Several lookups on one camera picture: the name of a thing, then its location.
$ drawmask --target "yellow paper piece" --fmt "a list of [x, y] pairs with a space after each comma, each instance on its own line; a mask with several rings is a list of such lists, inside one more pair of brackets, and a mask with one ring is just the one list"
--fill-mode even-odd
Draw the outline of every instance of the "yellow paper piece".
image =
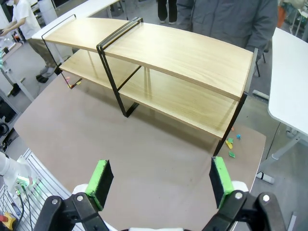
[[226, 141], [226, 144], [227, 144], [227, 146], [228, 146], [230, 149], [233, 148], [233, 145], [232, 145], [229, 141]]

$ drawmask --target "person in white shirt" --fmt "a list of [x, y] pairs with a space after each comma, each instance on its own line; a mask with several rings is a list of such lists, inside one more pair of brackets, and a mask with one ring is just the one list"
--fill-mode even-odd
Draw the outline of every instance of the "person in white shirt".
[[3, 29], [0, 36], [7, 35], [10, 31], [20, 28], [23, 35], [33, 50], [38, 53], [46, 63], [46, 66], [40, 71], [43, 77], [50, 77], [56, 68], [50, 53], [48, 52], [44, 42], [31, 37], [40, 30], [29, 2], [27, 0], [6, 0], [8, 6], [13, 6], [13, 18], [9, 25]]

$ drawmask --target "black pants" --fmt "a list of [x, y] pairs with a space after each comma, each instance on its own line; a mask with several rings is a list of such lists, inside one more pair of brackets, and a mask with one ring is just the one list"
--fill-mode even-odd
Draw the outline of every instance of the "black pants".
[[[158, 17], [160, 21], [166, 20], [167, 13], [167, 0], [158, 0]], [[178, 19], [177, 0], [169, 0], [169, 22], [176, 22]]]

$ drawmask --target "brown table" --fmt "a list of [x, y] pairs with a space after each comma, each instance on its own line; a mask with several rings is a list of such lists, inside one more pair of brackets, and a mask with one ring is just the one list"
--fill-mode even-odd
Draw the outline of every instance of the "brown table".
[[[208, 176], [217, 140], [143, 106], [125, 118], [107, 88], [83, 80], [70, 90], [57, 77], [15, 129], [70, 191], [89, 181], [99, 159], [110, 159], [115, 178], [102, 217], [118, 230], [198, 231], [217, 211]], [[242, 139], [234, 141], [236, 158], [226, 145], [219, 155], [231, 178], [251, 189], [266, 137], [240, 125], [230, 137], [237, 133]]]

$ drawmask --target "green paper piece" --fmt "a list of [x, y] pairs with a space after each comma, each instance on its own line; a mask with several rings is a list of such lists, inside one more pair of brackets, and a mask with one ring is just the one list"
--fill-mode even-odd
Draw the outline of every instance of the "green paper piece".
[[229, 156], [235, 158], [235, 154], [233, 152], [231, 152], [231, 151], [229, 151]]

